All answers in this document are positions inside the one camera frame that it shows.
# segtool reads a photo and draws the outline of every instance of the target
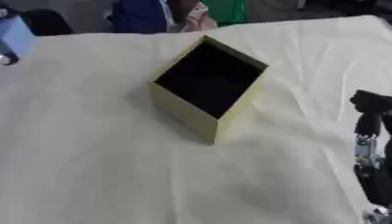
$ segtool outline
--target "metal part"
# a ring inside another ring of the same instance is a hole
[[[364,213],[363,220],[366,224],[391,224],[391,211],[383,206],[379,206],[372,213]]]
[[[369,136],[358,135],[355,145],[355,159],[359,166],[380,168],[380,157],[377,155],[377,140]]]

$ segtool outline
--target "beige box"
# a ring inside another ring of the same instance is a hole
[[[215,143],[257,90],[264,63],[202,37],[150,82],[154,103]]]

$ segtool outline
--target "tablecloth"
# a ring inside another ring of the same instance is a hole
[[[270,65],[215,145],[147,88],[201,35]],[[391,83],[392,32],[370,16],[37,38],[0,68],[0,223],[361,223],[348,99]]]

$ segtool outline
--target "clothing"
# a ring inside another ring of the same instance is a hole
[[[166,32],[165,13],[159,0],[122,0],[113,4],[114,32]]]

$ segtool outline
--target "table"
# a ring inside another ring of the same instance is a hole
[[[204,34],[270,65],[216,145],[146,85]],[[0,68],[0,222],[360,223],[348,98],[392,95],[391,43],[376,17],[38,38]]]

